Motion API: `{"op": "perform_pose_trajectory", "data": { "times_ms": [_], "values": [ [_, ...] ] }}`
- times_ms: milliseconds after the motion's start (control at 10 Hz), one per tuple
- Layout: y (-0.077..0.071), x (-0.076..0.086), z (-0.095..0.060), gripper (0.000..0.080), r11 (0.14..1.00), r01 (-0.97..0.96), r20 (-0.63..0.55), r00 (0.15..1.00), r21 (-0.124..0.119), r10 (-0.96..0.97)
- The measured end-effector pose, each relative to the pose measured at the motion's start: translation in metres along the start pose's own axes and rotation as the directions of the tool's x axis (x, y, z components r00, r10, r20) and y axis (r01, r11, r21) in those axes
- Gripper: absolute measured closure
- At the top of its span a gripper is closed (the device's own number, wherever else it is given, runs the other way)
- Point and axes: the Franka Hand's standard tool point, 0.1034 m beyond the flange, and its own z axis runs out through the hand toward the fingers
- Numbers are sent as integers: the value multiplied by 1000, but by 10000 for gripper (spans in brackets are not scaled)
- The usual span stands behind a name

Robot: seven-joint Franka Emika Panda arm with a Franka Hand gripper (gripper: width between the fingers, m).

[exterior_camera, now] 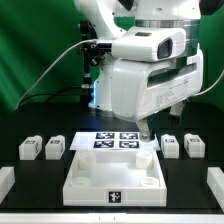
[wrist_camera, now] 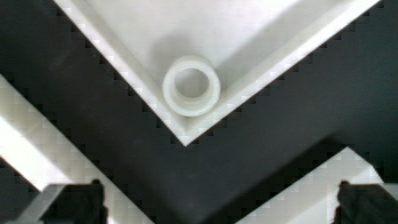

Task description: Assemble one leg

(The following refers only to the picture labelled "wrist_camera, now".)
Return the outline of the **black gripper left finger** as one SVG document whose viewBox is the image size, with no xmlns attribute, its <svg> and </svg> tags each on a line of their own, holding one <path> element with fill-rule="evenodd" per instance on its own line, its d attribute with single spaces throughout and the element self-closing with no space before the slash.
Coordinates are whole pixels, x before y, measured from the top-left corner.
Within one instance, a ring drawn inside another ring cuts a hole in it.
<svg viewBox="0 0 398 224">
<path fill-rule="evenodd" d="M 104 186 L 97 179 L 88 184 L 51 184 L 37 194 L 16 224 L 108 224 Z"/>
</svg>

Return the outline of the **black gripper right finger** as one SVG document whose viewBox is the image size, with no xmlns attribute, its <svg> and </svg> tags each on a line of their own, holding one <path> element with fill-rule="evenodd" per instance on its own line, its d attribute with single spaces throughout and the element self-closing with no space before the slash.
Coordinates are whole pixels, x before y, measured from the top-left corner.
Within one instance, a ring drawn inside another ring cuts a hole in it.
<svg viewBox="0 0 398 224">
<path fill-rule="evenodd" d="M 398 224 L 398 183 L 341 182 L 332 224 Z"/>
</svg>

